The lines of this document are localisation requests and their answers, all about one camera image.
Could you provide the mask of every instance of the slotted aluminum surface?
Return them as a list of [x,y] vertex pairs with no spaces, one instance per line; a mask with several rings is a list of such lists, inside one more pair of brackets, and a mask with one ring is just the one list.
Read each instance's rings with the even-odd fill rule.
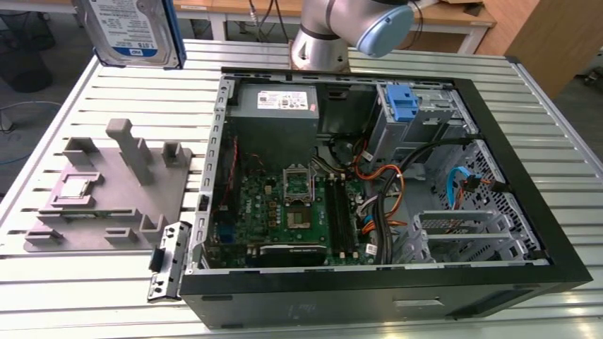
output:
[[[21,249],[32,209],[47,201],[65,164],[57,155],[65,139],[91,136],[99,147],[115,146],[104,134],[112,118],[132,120],[132,133],[149,147],[177,140],[192,149],[183,208],[193,208],[220,67],[283,69],[288,57],[284,44],[188,40],[187,51],[183,71],[112,69],[93,60],[81,75],[0,205],[0,251],[9,254],[0,257],[3,338],[212,335],[183,302],[145,303],[148,252],[31,256]],[[395,52],[372,60],[355,51],[350,55],[354,72],[474,80],[595,281],[486,319],[263,331],[272,338],[596,338],[603,333],[602,168],[546,98],[535,95],[539,89],[496,56]],[[192,222],[192,212],[183,212],[181,219]],[[234,338],[268,336],[259,330],[228,333]]]

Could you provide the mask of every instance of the metal bracket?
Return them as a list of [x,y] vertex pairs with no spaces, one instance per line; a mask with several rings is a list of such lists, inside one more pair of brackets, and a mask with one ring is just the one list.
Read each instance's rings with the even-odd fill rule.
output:
[[161,244],[152,251],[149,270],[149,293],[147,302],[173,302],[181,300],[177,296],[180,276],[184,268],[184,256],[187,254],[188,237],[192,225],[180,221],[165,227]]

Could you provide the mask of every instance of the cable connector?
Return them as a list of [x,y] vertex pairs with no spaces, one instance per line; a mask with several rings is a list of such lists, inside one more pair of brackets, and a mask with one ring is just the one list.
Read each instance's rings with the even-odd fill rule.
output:
[[479,187],[479,184],[482,183],[482,176],[480,175],[470,175],[467,179],[460,183],[460,187],[463,187],[463,190],[466,192],[475,192],[476,188]]

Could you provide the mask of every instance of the hard drive label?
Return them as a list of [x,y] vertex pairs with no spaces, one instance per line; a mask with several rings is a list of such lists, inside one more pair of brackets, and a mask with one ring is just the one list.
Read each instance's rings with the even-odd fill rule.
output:
[[151,22],[143,13],[145,5],[136,0],[91,0],[104,36],[111,47],[123,55],[152,57],[157,43]]

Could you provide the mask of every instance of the black trash bin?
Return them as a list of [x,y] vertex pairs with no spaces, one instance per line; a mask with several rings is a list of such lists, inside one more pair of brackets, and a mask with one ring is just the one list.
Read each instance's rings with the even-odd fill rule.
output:
[[55,37],[43,13],[0,10],[0,19],[16,38],[36,50],[43,51],[55,46]]
[[0,30],[0,78],[21,93],[37,92],[53,83],[37,48],[9,30]]

